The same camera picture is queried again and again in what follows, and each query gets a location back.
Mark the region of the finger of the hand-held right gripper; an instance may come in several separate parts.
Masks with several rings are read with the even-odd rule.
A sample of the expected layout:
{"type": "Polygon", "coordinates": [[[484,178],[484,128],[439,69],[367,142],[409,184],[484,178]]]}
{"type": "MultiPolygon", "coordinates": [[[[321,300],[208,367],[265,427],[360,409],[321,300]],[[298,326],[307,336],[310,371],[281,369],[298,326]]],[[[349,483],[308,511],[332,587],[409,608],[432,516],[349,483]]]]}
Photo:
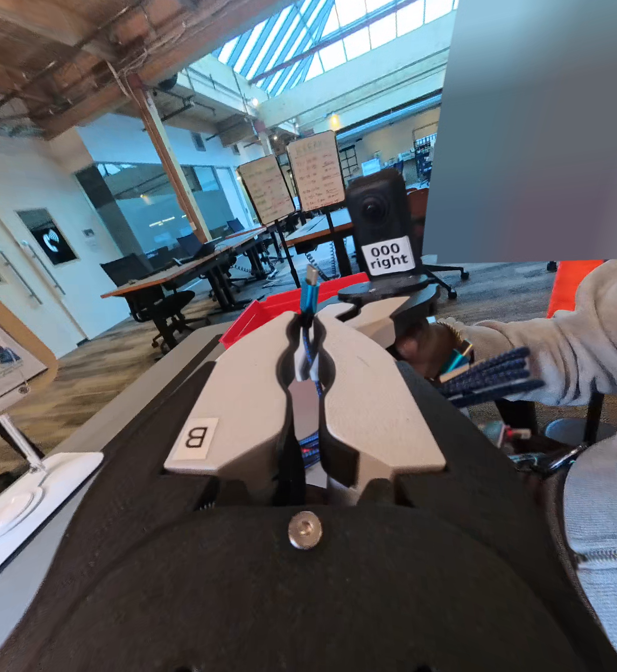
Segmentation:
{"type": "Polygon", "coordinates": [[[383,348],[392,347],[411,325],[410,296],[396,296],[364,304],[349,326],[383,348]]]}
{"type": "Polygon", "coordinates": [[[346,302],[326,304],[318,311],[318,319],[324,323],[326,319],[335,319],[349,326],[359,326],[361,306],[346,302]]]}

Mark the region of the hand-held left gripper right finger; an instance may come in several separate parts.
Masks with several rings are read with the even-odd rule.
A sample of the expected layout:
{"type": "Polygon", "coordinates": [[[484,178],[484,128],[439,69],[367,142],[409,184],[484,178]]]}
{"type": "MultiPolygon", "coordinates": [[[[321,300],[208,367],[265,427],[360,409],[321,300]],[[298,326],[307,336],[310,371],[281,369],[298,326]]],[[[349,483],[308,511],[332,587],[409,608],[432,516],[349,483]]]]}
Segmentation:
{"type": "Polygon", "coordinates": [[[439,473],[446,458],[396,359],[334,316],[318,315],[319,441],[330,502],[354,505],[371,481],[439,473]]]}

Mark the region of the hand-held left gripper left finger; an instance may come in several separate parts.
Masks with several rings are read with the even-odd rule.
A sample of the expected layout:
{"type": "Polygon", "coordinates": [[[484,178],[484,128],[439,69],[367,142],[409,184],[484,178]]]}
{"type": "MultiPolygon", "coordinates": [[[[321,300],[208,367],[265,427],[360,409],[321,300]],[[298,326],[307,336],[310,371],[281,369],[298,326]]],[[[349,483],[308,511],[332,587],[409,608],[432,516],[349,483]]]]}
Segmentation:
{"type": "Polygon", "coordinates": [[[213,363],[163,464],[167,472],[242,481],[253,499],[301,503],[301,449],[288,389],[298,319],[292,311],[280,314],[213,363]]]}

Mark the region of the red plastic bin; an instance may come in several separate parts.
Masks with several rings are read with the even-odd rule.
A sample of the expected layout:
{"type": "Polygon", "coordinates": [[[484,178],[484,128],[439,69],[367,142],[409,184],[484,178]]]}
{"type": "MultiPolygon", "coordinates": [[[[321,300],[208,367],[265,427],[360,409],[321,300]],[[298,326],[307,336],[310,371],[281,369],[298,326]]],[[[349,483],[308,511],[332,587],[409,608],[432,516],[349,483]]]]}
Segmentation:
{"type": "MultiPolygon", "coordinates": [[[[338,292],[352,285],[368,280],[364,272],[347,275],[329,281],[321,282],[318,290],[318,306],[337,297],[338,292]]],[[[299,313],[301,309],[302,289],[294,289],[271,295],[263,300],[254,300],[234,321],[231,327],[220,337],[220,343],[230,348],[238,340],[272,321],[280,314],[291,311],[299,313]]]]}
{"type": "Polygon", "coordinates": [[[573,311],[577,288],[589,273],[604,262],[602,259],[558,262],[547,318],[550,319],[559,310],[573,311]]]}

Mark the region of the person's right forearm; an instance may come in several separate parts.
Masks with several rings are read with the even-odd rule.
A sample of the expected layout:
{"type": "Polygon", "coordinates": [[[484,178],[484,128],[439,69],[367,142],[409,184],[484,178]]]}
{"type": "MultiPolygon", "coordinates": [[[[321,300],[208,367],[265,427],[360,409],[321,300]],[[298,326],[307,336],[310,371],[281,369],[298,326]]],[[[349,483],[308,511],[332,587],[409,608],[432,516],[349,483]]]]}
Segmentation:
{"type": "Polygon", "coordinates": [[[545,384],[511,400],[578,406],[593,392],[617,393],[617,259],[599,265],[580,283],[573,311],[510,323],[468,326],[454,318],[444,323],[473,344],[476,359],[530,349],[531,375],[545,384]]]}

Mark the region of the person's right hand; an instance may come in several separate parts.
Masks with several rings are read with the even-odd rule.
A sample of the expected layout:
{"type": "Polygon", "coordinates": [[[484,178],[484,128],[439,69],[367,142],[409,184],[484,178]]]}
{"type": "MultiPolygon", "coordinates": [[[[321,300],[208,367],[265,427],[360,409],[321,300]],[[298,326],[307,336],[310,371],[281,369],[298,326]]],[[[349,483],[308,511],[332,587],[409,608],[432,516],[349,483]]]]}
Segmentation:
{"type": "Polygon", "coordinates": [[[471,339],[472,327],[457,321],[422,321],[397,336],[394,349],[400,360],[409,364],[426,380],[438,377],[464,339],[471,339]]]}

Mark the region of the wooden office desk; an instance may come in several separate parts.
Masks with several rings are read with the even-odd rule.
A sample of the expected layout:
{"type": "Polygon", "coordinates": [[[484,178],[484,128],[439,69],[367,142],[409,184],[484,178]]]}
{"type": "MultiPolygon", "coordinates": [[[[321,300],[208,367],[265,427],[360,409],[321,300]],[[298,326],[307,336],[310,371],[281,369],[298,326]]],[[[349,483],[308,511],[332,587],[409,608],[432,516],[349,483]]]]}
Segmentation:
{"type": "Polygon", "coordinates": [[[204,276],[211,285],[213,295],[220,305],[217,314],[231,313],[237,310],[243,310],[250,300],[236,300],[229,289],[229,285],[224,277],[220,266],[224,264],[229,255],[240,254],[250,251],[253,246],[260,243],[262,234],[268,231],[268,227],[246,231],[235,235],[231,239],[225,240],[221,245],[216,246],[214,252],[191,260],[186,264],[179,264],[169,269],[151,273],[142,280],[131,279],[121,287],[101,295],[102,299],[121,297],[132,304],[136,302],[139,293],[148,292],[152,288],[168,288],[173,290],[170,295],[164,296],[174,308],[178,308],[175,296],[178,295],[178,288],[188,281],[204,276]]]}

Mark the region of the black office chair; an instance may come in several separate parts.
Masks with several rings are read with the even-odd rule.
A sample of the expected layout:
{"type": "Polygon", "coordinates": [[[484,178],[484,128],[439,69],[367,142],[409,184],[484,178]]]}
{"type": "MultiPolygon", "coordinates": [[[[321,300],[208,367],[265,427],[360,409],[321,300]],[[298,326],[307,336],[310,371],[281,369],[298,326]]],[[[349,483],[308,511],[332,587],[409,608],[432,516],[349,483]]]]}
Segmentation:
{"type": "MultiPolygon", "coordinates": [[[[136,284],[153,274],[134,253],[101,264],[101,268],[118,288],[125,284],[136,284]]],[[[193,327],[192,323],[199,326],[210,323],[207,319],[203,321],[200,318],[185,318],[183,315],[183,309],[195,298],[195,292],[191,290],[173,289],[167,294],[161,285],[153,285],[124,294],[123,298],[128,305],[130,316],[136,323],[155,325],[159,333],[153,339],[152,346],[163,355],[177,346],[176,332],[195,331],[196,327],[193,327]]]]}

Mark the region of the black carabiner clip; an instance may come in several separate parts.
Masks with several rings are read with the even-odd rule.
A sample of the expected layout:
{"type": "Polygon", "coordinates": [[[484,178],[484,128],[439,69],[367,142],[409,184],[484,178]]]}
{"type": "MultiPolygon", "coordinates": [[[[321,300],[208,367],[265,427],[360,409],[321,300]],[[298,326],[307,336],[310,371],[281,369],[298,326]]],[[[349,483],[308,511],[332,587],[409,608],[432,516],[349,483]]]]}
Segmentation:
{"type": "Polygon", "coordinates": [[[586,444],[577,447],[555,449],[548,452],[527,451],[509,456],[520,473],[548,478],[566,466],[570,466],[589,448],[586,444]]]}

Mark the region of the instruction poster on stand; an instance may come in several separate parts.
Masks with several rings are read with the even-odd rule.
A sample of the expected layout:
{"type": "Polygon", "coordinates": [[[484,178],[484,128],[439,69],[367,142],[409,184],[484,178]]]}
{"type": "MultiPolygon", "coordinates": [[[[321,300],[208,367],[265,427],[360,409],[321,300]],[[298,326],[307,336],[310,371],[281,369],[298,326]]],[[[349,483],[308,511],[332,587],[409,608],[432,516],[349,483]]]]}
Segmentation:
{"type": "Polygon", "coordinates": [[[0,438],[25,465],[0,474],[0,572],[86,483],[100,451],[42,451],[15,424],[10,408],[53,381],[51,350],[0,301],[0,438]]]}

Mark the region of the dark phone icon sign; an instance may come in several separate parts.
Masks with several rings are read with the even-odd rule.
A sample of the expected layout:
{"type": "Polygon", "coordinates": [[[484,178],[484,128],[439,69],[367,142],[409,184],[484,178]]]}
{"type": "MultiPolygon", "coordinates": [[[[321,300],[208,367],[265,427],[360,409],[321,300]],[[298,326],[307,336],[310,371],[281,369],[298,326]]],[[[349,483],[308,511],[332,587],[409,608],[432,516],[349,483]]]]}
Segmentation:
{"type": "Polygon", "coordinates": [[[47,209],[18,210],[17,215],[52,265],[68,264],[79,259],[47,209]]]}

